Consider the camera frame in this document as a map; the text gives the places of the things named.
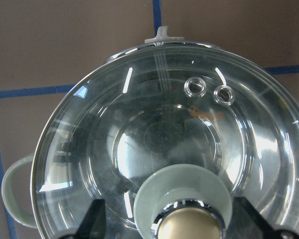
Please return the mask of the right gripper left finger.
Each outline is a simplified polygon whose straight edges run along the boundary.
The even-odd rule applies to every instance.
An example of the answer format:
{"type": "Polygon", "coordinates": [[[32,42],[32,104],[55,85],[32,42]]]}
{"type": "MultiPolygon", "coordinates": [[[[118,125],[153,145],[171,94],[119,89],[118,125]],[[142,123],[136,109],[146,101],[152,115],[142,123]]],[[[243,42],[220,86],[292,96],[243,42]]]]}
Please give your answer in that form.
{"type": "Polygon", "coordinates": [[[106,204],[104,199],[95,199],[87,210],[75,233],[62,239],[104,239],[106,235],[106,204]]]}

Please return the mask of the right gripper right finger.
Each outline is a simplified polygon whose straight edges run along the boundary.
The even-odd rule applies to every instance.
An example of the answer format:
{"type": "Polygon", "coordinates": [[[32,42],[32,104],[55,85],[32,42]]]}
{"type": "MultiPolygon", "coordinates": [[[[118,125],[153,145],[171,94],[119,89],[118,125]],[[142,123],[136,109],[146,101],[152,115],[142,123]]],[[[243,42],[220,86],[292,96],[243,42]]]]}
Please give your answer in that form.
{"type": "Polygon", "coordinates": [[[245,197],[233,201],[234,239],[299,239],[288,229],[274,229],[245,197]]]}

